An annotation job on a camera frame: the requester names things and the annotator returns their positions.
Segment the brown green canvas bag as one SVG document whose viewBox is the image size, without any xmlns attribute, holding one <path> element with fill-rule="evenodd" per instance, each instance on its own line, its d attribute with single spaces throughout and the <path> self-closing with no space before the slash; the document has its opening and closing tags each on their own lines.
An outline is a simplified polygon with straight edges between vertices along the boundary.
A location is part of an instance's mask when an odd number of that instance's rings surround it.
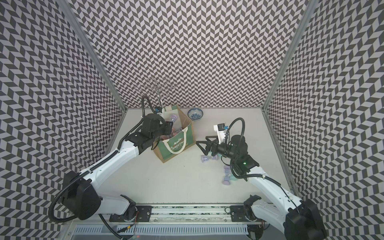
<svg viewBox="0 0 384 240">
<path fill-rule="evenodd" d="M 162 163 L 166 163 L 196 143 L 193 121 L 183 113 L 178 105 L 163 108 L 164 119 L 169 121 L 171 116 L 177 117 L 173 122 L 171 137 L 168 139 L 165 139 L 166 135 L 161 137 L 157 147 L 153 150 Z"/>
</svg>

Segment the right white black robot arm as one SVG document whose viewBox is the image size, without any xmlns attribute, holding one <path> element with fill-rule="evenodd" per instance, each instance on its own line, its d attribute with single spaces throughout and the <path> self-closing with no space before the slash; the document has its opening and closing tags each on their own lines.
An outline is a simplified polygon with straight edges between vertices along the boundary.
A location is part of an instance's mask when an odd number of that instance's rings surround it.
<svg viewBox="0 0 384 240">
<path fill-rule="evenodd" d="M 261 219 L 284 233 L 287 240 L 324 240 L 327 238 L 323 219 L 312 200 L 302 200 L 271 178 L 248 153 L 245 137 L 235 135 L 229 144 L 207 136 L 197 141 L 197 146 L 206 155 L 220 154 L 230 158 L 230 169 L 237 179 L 244 179 L 256 186 L 268 199 L 265 202 L 254 195 L 244 201 L 248 220 Z"/>
</svg>

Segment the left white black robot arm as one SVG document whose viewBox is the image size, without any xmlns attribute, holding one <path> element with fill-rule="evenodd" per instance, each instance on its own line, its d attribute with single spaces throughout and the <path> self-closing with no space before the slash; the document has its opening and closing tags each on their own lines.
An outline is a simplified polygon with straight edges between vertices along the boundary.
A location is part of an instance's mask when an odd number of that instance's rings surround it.
<svg viewBox="0 0 384 240">
<path fill-rule="evenodd" d="M 94 215 L 123 215 L 133 201 L 125 195 L 102 195 L 99 188 L 120 167 L 152 147 L 161 136 L 171 134 L 173 124 L 158 114 L 143 116 L 121 138 L 113 152 L 79 173 L 68 173 L 62 190 L 49 206 L 49 219 L 64 223 L 73 219 L 86 220 Z"/>
</svg>

